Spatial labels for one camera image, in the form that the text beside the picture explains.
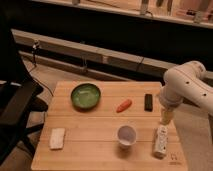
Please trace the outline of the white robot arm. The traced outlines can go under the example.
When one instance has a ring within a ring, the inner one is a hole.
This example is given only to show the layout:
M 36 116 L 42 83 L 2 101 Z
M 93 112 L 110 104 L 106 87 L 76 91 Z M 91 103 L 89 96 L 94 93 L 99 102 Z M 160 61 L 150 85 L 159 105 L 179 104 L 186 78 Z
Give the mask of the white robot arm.
M 186 98 L 213 116 L 213 87 L 202 79 L 206 68 L 199 61 L 190 61 L 168 69 L 163 76 L 165 85 L 159 92 L 163 106 L 161 123 L 168 125 L 173 119 L 173 110 Z

